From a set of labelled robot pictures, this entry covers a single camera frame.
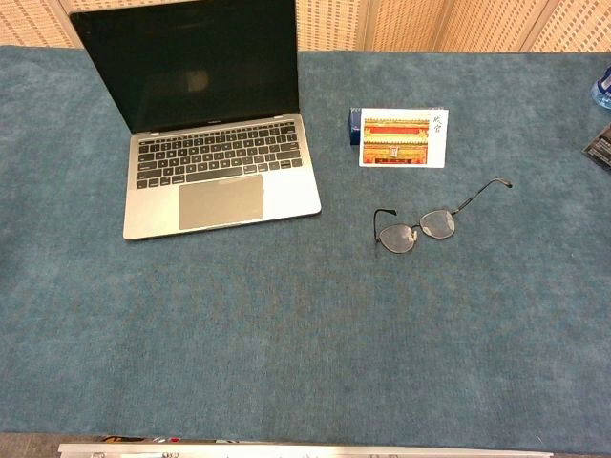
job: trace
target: touchpad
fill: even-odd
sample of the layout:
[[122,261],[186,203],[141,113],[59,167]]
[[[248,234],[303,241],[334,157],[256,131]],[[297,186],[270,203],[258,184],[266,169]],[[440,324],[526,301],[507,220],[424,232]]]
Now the touchpad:
[[180,186],[180,229],[263,217],[261,175]]

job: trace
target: small blue box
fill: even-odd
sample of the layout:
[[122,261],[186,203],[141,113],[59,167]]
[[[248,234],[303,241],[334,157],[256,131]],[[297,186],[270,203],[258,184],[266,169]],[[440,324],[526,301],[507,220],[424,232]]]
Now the small blue box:
[[361,143],[361,109],[350,108],[348,117],[348,125],[350,128],[350,145],[359,145]]

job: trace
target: glasses lens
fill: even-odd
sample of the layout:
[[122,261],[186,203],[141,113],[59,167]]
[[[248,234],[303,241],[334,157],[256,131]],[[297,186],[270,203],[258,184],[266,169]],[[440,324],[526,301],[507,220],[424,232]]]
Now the glasses lens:
[[392,253],[406,253],[415,243],[413,231],[405,224],[395,224],[380,233],[380,241]]
[[448,210],[435,210],[420,219],[422,232],[434,239],[447,239],[454,233],[454,218]]

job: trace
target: glasses temple arm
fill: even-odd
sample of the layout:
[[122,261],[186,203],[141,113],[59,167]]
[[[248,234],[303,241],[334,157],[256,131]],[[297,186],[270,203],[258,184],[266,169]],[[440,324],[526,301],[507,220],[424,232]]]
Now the glasses temple arm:
[[490,186],[492,183],[494,183],[495,181],[498,181],[499,183],[504,184],[505,186],[507,186],[508,188],[512,188],[514,185],[512,184],[511,181],[509,181],[508,179],[505,178],[493,178],[490,181],[488,181],[488,183],[486,183],[484,186],[481,187],[481,189],[479,191],[477,191],[475,193],[474,196],[468,198],[467,200],[465,200],[464,202],[462,202],[458,208],[456,210],[454,210],[452,212],[453,215],[457,214],[460,210],[462,210],[463,208],[465,208],[467,205],[469,205],[469,203],[471,203],[471,201],[476,198],[479,193],[481,193],[484,189],[486,189],[488,186]]
[[373,212],[373,238],[375,239],[376,243],[380,241],[380,239],[378,238],[378,231],[375,228],[375,217],[378,216],[378,212],[390,213],[391,215],[395,216],[397,214],[396,210],[390,210],[388,208],[378,208],[375,212]]

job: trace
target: laptop keyboard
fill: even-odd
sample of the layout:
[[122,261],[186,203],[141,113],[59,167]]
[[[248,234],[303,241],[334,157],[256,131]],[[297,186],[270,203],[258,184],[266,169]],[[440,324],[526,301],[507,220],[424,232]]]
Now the laptop keyboard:
[[303,165],[292,121],[141,140],[137,162],[138,189]]

